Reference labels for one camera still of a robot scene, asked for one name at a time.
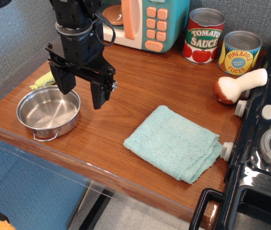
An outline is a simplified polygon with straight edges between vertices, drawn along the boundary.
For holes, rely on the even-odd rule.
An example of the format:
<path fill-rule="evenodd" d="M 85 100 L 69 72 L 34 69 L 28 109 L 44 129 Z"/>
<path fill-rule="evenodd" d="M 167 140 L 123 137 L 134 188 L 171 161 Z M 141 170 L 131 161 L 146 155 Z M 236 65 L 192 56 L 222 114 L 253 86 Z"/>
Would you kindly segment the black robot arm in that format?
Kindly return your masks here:
<path fill-rule="evenodd" d="M 90 82 L 94 109 L 101 109 L 117 86 L 115 68 L 103 57 L 103 25 L 112 28 L 99 12 L 101 0 L 52 0 L 60 42 L 48 43 L 49 65 L 59 90 L 67 94 L 76 77 Z"/>

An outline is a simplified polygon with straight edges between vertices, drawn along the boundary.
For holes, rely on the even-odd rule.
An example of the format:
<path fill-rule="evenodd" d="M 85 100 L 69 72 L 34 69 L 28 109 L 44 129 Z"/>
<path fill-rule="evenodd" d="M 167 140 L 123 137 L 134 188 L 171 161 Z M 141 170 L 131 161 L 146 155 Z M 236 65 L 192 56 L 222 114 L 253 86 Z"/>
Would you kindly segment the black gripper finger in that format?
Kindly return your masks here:
<path fill-rule="evenodd" d="M 68 72 L 65 67 L 55 65 L 55 63 L 52 61 L 49 62 L 49 65 L 59 90 L 63 94 L 68 94 L 70 91 L 72 91 L 76 86 L 75 75 Z"/>
<path fill-rule="evenodd" d="M 90 83 L 90 90 L 94 109 L 101 109 L 102 105 L 110 99 L 111 90 L 109 86 L 97 80 L 93 80 Z"/>

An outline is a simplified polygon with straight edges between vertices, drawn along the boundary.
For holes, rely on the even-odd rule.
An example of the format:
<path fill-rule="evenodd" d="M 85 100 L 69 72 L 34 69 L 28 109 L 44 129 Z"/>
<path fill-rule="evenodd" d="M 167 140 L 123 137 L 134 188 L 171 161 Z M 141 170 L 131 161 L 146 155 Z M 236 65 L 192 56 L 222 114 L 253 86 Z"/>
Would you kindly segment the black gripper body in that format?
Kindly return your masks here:
<path fill-rule="evenodd" d="M 75 77 L 89 82 L 97 80 L 107 84 L 111 91 L 116 88 L 115 68 L 103 57 L 107 46 L 103 38 L 103 22 L 100 19 L 87 20 L 81 27 L 66 27 L 56 22 L 55 28 L 60 35 L 58 43 L 49 43 L 49 61 L 65 67 Z"/>

